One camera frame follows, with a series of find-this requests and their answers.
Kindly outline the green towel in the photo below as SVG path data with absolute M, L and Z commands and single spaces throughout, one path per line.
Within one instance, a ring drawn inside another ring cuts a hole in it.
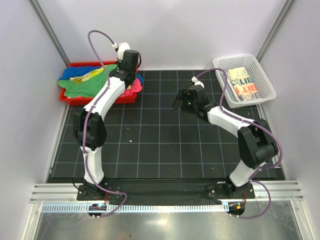
M 67 98 L 93 98 L 106 84 L 107 75 L 102 66 L 68 67 L 58 80 Z

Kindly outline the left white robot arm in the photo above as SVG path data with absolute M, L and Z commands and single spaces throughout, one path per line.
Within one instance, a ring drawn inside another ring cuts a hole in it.
M 84 160 L 84 180 L 78 187 L 77 200 L 102 200 L 107 194 L 102 166 L 102 147 L 107 138 L 104 119 L 117 100 L 137 78 L 141 54 L 132 49 L 122 52 L 116 68 L 103 67 L 106 82 L 98 94 L 83 108 L 73 112 L 73 133 Z

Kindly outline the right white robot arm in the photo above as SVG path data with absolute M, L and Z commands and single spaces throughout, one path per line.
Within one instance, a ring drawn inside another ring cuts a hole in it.
M 266 120 L 242 118 L 210 102 L 201 85 L 180 89 L 172 107 L 196 115 L 206 123 L 221 127 L 237 137 L 240 161 L 226 178 L 223 187 L 228 198 L 240 197 L 261 167 L 279 153 Z

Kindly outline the printed rabbit towel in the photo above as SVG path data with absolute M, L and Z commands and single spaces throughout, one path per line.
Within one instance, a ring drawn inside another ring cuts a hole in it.
M 240 102 L 261 99 L 261 95 L 245 67 L 229 69 L 228 82 Z

